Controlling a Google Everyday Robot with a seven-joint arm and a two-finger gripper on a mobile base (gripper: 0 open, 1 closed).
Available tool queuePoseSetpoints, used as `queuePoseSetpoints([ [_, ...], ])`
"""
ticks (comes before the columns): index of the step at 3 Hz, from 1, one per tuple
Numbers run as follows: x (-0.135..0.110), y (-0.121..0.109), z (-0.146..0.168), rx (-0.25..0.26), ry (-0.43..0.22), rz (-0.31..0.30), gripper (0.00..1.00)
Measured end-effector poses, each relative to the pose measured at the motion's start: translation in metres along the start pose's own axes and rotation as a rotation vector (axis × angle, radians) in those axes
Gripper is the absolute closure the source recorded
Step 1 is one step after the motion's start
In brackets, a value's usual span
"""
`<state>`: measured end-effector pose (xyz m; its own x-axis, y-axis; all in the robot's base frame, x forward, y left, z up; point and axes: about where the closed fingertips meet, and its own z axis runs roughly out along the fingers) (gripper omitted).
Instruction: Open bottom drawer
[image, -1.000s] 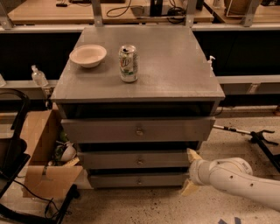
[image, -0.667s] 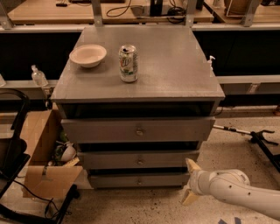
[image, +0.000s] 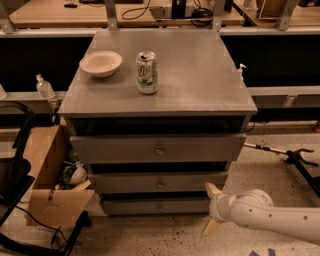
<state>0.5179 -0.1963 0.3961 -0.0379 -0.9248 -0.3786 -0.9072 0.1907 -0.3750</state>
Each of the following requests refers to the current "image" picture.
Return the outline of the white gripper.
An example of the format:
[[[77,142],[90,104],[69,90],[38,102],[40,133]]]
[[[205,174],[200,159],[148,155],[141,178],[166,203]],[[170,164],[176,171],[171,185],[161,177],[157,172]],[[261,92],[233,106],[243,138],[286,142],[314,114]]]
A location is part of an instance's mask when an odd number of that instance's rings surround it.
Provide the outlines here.
[[[225,195],[214,184],[205,183],[209,203],[209,219],[203,230],[204,236],[212,235],[221,223],[231,222],[232,205],[238,200],[237,195]]]

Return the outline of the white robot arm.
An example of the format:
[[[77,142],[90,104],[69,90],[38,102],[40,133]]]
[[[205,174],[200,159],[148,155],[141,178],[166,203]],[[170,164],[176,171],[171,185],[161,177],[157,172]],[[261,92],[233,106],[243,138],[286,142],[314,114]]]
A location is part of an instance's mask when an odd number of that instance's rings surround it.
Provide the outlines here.
[[[227,195],[212,183],[206,182],[205,187],[210,199],[205,236],[211,235],[222,223],[232,222],[242,228],[320,244],[319,208],[275,207],[271,197],[260,189]]]

